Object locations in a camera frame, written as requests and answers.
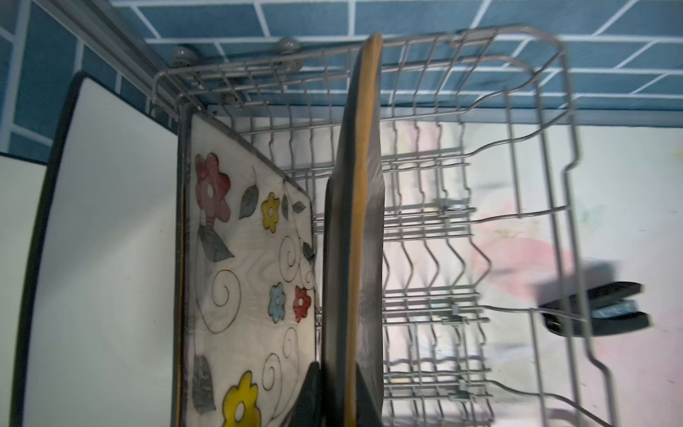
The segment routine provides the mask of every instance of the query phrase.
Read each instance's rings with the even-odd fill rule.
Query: painted flower
[[[270,229],[271,233],[275,233],[277,222],[280,221],[280,214],[277,210],[280,208],[280,199],[275,198],[275,194],[268,194],[268,200],[261,203],[261,212],[263,212],[263,228]]]
[[[278,323],[285,318],[285,287],[282,286],[282,283],[278,283],[270,288],[268,314],[273,318],[274,323]]]
[[[297,286],[294,297],[294,317],[297,323],[308,316],[308,307],[311,307],[311,297],[308,296],[308,291]]]
[[[230,178],[219,171],[218,157],[210,153],[206,160],[195,157],[197,169],[197,204],[206,214],[206,226],[213,228],[216,218],[222,222],[230,219],[230,208],[225,195],[230,190]]]
[[[251,383],[251,371],[246,371],[237,387],[227,390],[223,399],[223,427],[260,427],[261,411],[256,406],[258,386]]]

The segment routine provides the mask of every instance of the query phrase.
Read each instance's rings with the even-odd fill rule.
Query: gray leaf
[[[230,252],[218,234],[209,227],[199,226],[199,239],[204,246],[204,253],[211,262],[223,261],[233,258],[235,255]]]
[[[316,254],[315,254],[315,252],[313,252],[313,248],[311,247],[311,245],[309,245],[308,243],[304,242],[304,243],[303,243],[303,249],[302,249],[302,250],[303,250],[303,256],[304,256],[304,258],[306,258],[307,260],[309,260],[309,262],[313,262],[313,258],[316,257]]]
[[[301,202],[297,202],[292,206],[292,209],[294,209],[296,213],[301,213],[304,209],[306,209],[306,205]]]
[[[195,367],[192,375],[192,403],[198,413],[216,410],[216,404],[213,401],[211,368],[205,356],[195,355]]]
[[[258,204],[258,187],[252,185],[242,194],[242,201],[240,203],[240,219],[250,217],[256,210]]]
[[[290,218],[290,201],[286,194],[282,196],[282,216],[287,220]]]

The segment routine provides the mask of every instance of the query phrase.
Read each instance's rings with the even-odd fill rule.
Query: yellow flower
[[[227,390],[223,399],[223,427],[260,427],[261,411],[256,406],[258,386],[251,383],[251,371],[246,371],[240,384]]]
[[[263,212],[263,228],[270,229],[271,233],[275,233],[277,222],[280,221],[280,199],[275,198],[275,194],[268,194],[268,200],[261,203],[261,212]]]

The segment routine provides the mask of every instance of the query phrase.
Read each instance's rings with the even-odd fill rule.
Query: pink flower
[[[197,204],[206,213],[206,226],[213,227],[216,218],[222,222],[230,219],[230,207],[225,195],[230,190],[230,178],[219,171],[218,157],[210,153],[206,160],[195,157],[197,168]]]
[[[305,288],[297,286],[294,293],[294,317],[297,323],[308,316],[308,307],[311,307],[311,297],[308,296]]]

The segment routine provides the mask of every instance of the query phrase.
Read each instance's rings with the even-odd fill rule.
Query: dishwasher rack
[[[553,50],[552,57],[541,67],[532,67],[515,58],[514,55],[496,54],[496,42],[500,35],[523,33],[528,39],[542,43]],[[303,181],[311,195],[315,209],[314,232],[318,243],[322,242],[323,211],[320,197],[325,180],[330,176],[334,164],[335,132],[341,120],[350,71],[362,44],[344,44],[324,49],[300,50],[296,43],[291,52],[276,56],[249,57],[219,65],[172,68],[159,72],[153,86],[153,102],[177,115],[177,105],[170,105],[156,96],[160,82],[172,85],[179,91],[177,103],[191,102],[198,109],[205,110],[231,124],[242,136],[251,140],[266,156],[294,179]],[[516,25],[493,29],[472,29],[455,34],[389,38],[383,42],[382,57],[382,139],[389,141],[390,153],[383,155],[382,167],[387,183],[387,207],[385,209],[385,249],[398,245],[404,253],[407,275],[396,277],[385,253],[384,294],[382,314],[385,352],[385,403],[382,413],[386,424],[400,423],[397,405],[408,405],[409,424],[446,424],[456,426],[489,426],[496,420],[491,403],[491,387],[507,392],[538,398],[540,419],[543,426],[549,425],[546,405],[549,399],[559,400],[576,411],[579,425],[585,425],[586,418],[602,426],[618,425],[613,382],[609,369],[597,360],[591,338],[591,323],[586,289],[580,273],[576,274],[579,313],[569,308],[566,286],[567,262],[563,265],[561,255],[562,236],[568,236],[569,248],[573,253],[575,271],[581,272],[581,253],[577,240],[577,224],[574,218],[574,202],[570,174],[581,159],[581,151],[573,119],[572,90],[568,74],[566,51],[558,39],[530,28]],[[509,78],[491,78],[482,81],[474,77],[474,71],[483,70],[491,62],[504,63],[509,68]],[[562,77],[566,103],[553,111],[552,115],[543,108],[542,81],[558,74]],[[515,136],[513,132],[514,111],[511,108],[513,96],[525,96],[533,101],[537,121],[536,129],[528,135]],[[491,141],[476,150],[466,151],[464,146],[465,125],[468,114],[480,107],[502,107],[507,121],[508,137]],[[406,122],[415,126],[416,143],[420,128],[417,121],[435,122],[438,128],[437,147],[434,150],[399,152],[399,131],[397,124]],[[449,148],[442,146],[443,123],[460,123],[460,134]],[[551,182],[552,167],[548,155],[547,130],[560,122],[569,124],[571,159],[561,170],[560,197]],[[520,201],[518,182],[518,158],[516,144],[532,138],[540,139],[547,207],[541,210],[525,211]],[[508,215],[497,215],[473,219],[476,207],[472,206],[472,190],[468,186],[468,161],[495,146],[509,146],[510,167],[514,185],[515,211]],[[289,151],[289,162],[276,155],[282,149]],[[457,180],[448,178],[455,171]],[[415,204],[405,204],[406,189],[400,184],[405,173],[416,174],[413,199]],[[426,197],[423,173],[433,174],[434,185],[430,200]],[[479,303],[477,286],[491,271],[490,259],[475,244],[475,225],[504,219],[547,217],[550,221],[557,281],[560,285],[562,311],[530,307],[507,309]],[[566,224],[566,230],[560,228]],[[452,260],[462,265],[461,273],[448,286],[434,286],[441,266],[427,244],[442,240]],[[454,247],[452,242],[465,241],[471,250],[486,261],[486,268],[475,275],[471,265]],[[425,254],[434,261],[436,272],[427,286],[410,286],[415,274],[411,255],[406,250],[410,241],[424,242]],[[402,285],[388,287],[391,280]],[[318,316],[321,307],[317,307]],[[488,378],[491,366],[484,358],[486,348],[487,313],[511,312],[528,316],[533,342],[535,361],[535,391],[513,389]],[[566,352],[571,382],[571,397],[544,392],[542,371],[539,362],[537,340],[538,320],[541,313],[552,313],[562,319],[564,329],[571,333],[571,324],[580,320],[582,345],[590,363],[602,372],[604,396],[608,421],[600,419],[581,404],[581,391],[576,360],[579,356],[579,342],[566,338]],[[421,350],[421,334],[433,337],[432,352],[437,345],[439,328],[452,330],[454,362],[447,370],[439,368],[436,355],[425,355]],[[407,369],[396,370],[392,360],[392,330],[407,333]],[[431,363],[426,362],[430,356]],[[454,403],[457,413],[446,414],[446,402]]]

